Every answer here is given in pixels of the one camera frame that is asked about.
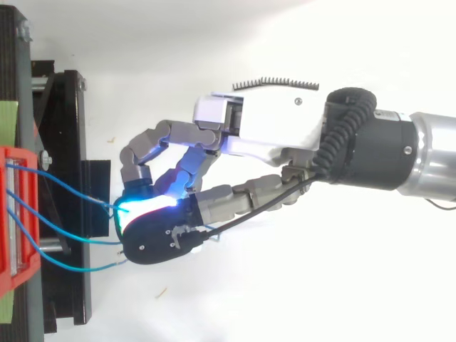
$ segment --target black cable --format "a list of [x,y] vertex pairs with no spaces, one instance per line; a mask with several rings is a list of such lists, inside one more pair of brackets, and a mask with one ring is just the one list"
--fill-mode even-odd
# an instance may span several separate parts
[[367,90],[361,88],[342,88],[330,93],[326,99],[329,103],[346,105],[354,100],[344,117],[324,136],[320,148],[313,158],[313,170],[329,176],[337,154],[352,139],[359,128],[373,117],[377,99]]
[[317,175],[317,176],[311,177],[307,180],[304,180],[303,182],[300,182],[300,183],[294,185],[293,187],[290,187],[287,191],[283,192],[282,194],[280,194],[276,198],[272,199],[271,201],[267,202],[266,204],[263,204],[262,206],[252,210],[250,213],[245,214],[244,216],[241,216],[238,219],[234,219],[233,221],[228,222],[216,229],[213,229],[210,232],[207,232],[207,237],[209,238],[209,237],[213,237],[214,235],[221,234],[222,232],[224,232],[232,227],[235,227],[238,224],[246,222],[248,219],[251,219],[252,217],[257,216],[258,214],[261,214],[262,212],[268,210],[270,207],[273,207],[274,205],[285,200],[288,196],[292,195],[296,191],[302,189],[303,187],[305,187],[307,185],[310,185],[311,183],[313,183],[317,180],[320,180],[321,178],[322,178],[322,176]]
[[447,208],[447,207],[442,207],[441,205],[438,205],[437,203],[435,203],[434,201],[432,201],[431,199],[427,199],[425,198],[425,200],[427,200],[430,204],[432,204],[434,207],[436,208],[439,208],[441,210],[446,210],[446,211],[451,211],[451,210],[456,210],[456,207],[450,207],[450,208]]

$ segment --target red clamp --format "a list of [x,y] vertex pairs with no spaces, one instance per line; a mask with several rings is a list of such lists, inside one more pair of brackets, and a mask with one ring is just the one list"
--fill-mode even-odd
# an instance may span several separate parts
[[38,218],[7,196],[13,191],[30,207],[38,211],[37,174],[6,167],[6,164],[36,169],[36,155],[28,150],[0,147],[0,297],[29,280],[40,268],[39,253],[9,219],[6,208],[16,212],[35,242],[39,245]]

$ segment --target screw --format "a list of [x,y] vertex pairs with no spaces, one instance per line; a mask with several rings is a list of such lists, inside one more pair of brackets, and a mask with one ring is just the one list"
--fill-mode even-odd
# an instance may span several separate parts
[[30,43],[33,40],[31,38],[30,22],[28,20],[21,21],[18,27],[17,35],[26,43]]
[[52,157],[49,157],[48,151],[46,151],[46,150],[41,151],[40,164],[41,164],[41,168],[44,171],[47,171],[49,169],[49,165],[52,164]]
[[79,79],[79,90],[80,91],[87,91],[87,80],[85,78]]
[[405,153],[406,155],[411,155],[411,154],[412,154],[412,151],[413,151],[413,149],[412,149],[410,146],[405,146],[405,147],[404,147],[404,153]]

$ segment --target red plastic frame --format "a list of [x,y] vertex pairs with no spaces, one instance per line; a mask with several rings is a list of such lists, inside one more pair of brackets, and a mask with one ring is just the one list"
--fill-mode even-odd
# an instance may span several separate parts
[[[41,266],[39,253],[33,248],[27,238],[21,234],[22,263],[24,268],[18,274],[11,276],[11,263],[9,259],[9,230],[8,213],[6,211],[6,159],[15,159],[21,166],[36,169],[36,155],[28,150],[13,147],[0,147],[0,297],[7,291],[15,289],[29,280]],[[18,170],[19,196],[29,206],[38,211],[38,178],[37,174]],[[28,210],[21,207],[20,219],[39,245],[38,218]]]

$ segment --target white background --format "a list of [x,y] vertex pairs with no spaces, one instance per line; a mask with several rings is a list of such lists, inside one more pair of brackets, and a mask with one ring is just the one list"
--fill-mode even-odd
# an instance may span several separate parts
[[[363,86],[382,109],[454,113],[453,1],[11,2],[33,24],[32,56],[88,80],[88,157],[113,161],[112,200],[133,136],[190,121],[199,95],[246,78],[318,81],[323,95]],[[225,156],[204,187],[278,172]],[[314,185],[200,254],[92,275],[88,325],[59,321],[46,341],[454,341],[455,215],[397,192]],[[92,265],[115,252],[93,248]]]

